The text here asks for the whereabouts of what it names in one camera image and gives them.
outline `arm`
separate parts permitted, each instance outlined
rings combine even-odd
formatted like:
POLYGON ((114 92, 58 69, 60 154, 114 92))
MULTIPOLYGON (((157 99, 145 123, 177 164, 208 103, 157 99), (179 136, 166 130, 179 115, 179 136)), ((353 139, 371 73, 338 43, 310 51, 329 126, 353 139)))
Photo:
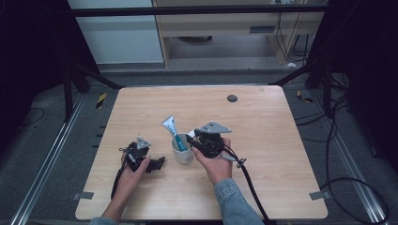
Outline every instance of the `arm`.
POLYGON ((124 168, 124 171, 122 172, 117 183, 117 190, 114 197, 103 212, 102 216, 93 218, 90 222, 90 225, 115 225, 119 222, 119 220, 122 218, 123 211, 126 207, 129 197, 140 183, 141 177, 149 165, 149 161, 150 157, 144 159, 140 165, 140 168, 138 168, 136 172, 133 172, 129 166, 124 168))
MULTIPOLYGON (((229 139, 223 140, 226 145, 231 145, 229 139)), ((223 223, 225 225, 264 224, 246 202, 237 184, 232 179, 232 162, 221 156, 215 158, 204 157, 196 148, 193 148, 192 151, 196 159, 205 167, 208 178, 214 185, 214 192, 222 212, 223 223)))

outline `hand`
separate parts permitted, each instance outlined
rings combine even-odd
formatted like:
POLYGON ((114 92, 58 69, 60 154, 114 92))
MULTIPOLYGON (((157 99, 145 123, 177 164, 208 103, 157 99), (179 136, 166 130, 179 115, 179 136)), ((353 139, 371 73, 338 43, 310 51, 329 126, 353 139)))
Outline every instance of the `hand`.
MULTIPOLYGON (((124 153, 121 158, 122 163, 125 156, 126 153, 124 153)), ((122 174, 120 175, 119 181, 117 182, 115 195, 106 208, 105 212, 103 212, 103 217, 110 218, 116 222, 121 219, 127 201, 129 200, 132 192, 134 192, 140 183, 141 177, 149 165, 149 161, 150 157, 146 157, 143 162, 141 162, 141 165, 136 172, 133 172, 129 166, 124 168, 122 174)))
MULTIPOLYGON (((231 146, 231 140, 222 138, 225 145, 231 146)), ((204 157, 203 154, 193 147, 193 153, 196 159, 205 167, 207 176, 213 185, 216 185, 223 179, 232 178, 232 161, 229 161, 221 156, 214 158, 204 157)))

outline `dark curtain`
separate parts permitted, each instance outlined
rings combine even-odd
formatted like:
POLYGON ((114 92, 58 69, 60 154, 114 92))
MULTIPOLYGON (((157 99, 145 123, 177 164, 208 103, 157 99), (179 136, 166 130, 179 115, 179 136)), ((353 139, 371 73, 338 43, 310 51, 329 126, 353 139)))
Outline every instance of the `dark curtain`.
MULTIPOLYGON (((5 7, 0 4, 0 154, 33 98, 63 83, 68 64, 79 63, 100 73, 75 18, 42 16, 44 11, 70 9, 68 1, 4 1, 5 7)), ((85 81, 78 71, 72 77, 85 81)))

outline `gray floor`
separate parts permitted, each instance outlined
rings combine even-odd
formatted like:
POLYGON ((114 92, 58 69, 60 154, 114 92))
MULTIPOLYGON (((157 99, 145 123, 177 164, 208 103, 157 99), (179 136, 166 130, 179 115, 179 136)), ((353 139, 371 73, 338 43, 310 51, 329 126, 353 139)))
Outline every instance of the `gray floor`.
MULTIPOLYGON (((267 84, 277 81, 294 70, 287 65, 277 64, 267 39, 261 36, 213 37, 207 42, 176 38, 173 44, 168 68, 139 67, 133 69, 133 73, 128 71, 115 73, 107 70, 103 75, 127 86, 267 84)), ((35 201, 29 224, 83 223, 74 216, 78 202, 71 197, 84 188, 85 179, 100 144, 100 135, 106 126, 117 95, 116 90, 92 79, 89 81, 92 85, 90 93, 83 95, 83 105, 76 123, 35 201), (95 109, 99 96, 103 92, 106 92, 108 96, 101 109, 95 109)), ((297 97, 297 90, 301 90, 312 99, 317 99, 322 91, 321 87, 307 91, 303 85, 304 81, 305 76, 300 76, 283 88, 295 118, 321 113, 316 102, 308 103, 297 97)), ((22 126, 20 132, 11 141, 10 154, 1 161, 0 224, 9 224, 17 212, 62 127, 65 110, 62 88, 62 86, 56 86, 35 98, 32 104, 32 108, 35 109, 32 109, 25 119, 25 123, 29 125, 22 126)), ((73 93, 75 101, 81 97, 75 90, 73 93)), ((339 98, 341 95, 341 92, 333 91, 334 98, 339 98)), ((341 137, 344 140, 344 146, 349 150, 350 156, 363 174, 363 178, 382 194, 390 207, 390 224, 398 224, 397 174, 387 160, 372 157, 371 146, 362 134, 355 115, 349 111, 349 106, 339 110, 336 116, 340 136, 333 138, 330 143, 330 177, 337 178, 351 174, 349 167, 344 163, 344 155, 336 144, 339 143, 338 138, 341 137)), ((298 120, 298 124, 312 118, 314 117, 298 120)), ((328 119, 321 119, 307 126, 298 126, 319 186, 326 182, 325 140, 329 133, 328 122, 328 119)), ((362 199, 359 197, 358 188, 351 182, 334 185, 333 193, 347 210, 359 218, 370 221, 362 199)), ((326 204, 329 215, 323 220, 280 221, 279 223, 361 224, 345 214, 333 199, 327 199, 326 204)), ((191 224, 191 222, 152 221, 148 224, 191 224)))

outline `person's left hand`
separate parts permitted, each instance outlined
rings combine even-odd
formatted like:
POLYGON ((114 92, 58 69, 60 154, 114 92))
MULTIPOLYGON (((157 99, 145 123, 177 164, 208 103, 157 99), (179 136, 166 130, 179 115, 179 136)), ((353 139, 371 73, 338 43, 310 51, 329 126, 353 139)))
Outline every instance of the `person's left hand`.
POLYGON ((114 197, 106 208, 105 212, 103 212, 102 216, 105 218, 110 218, 116 222, 122 217, 124 208, 134 190, 137 188, 138 184, 141 181, 141 177, 146 171, 150 162, 150 157, 146 157, 142 162, 137 171, 133 172, 130 166, 126 166, 120 175, 119 181, 117 183, 117 189, 114 197))
MULTIPOLYGON (((125 157, 126 153, 123 153, 121 163, 123 163, 125 157)), ((150 157, 146 157, 143 162, 141 162, 140 167, 135 172, 132 171, 130 166, 126 166, 124 168, 124 171, 122 172, 117 183, 117 189, 114 198, 116 197, 116 195, 118 195, 118 198, 127 199, 132 194, 132 192, 137 188, 138 184, 140 183, 141 177, 143 176, 146 168, 149 165, 149 161, 150 157)))

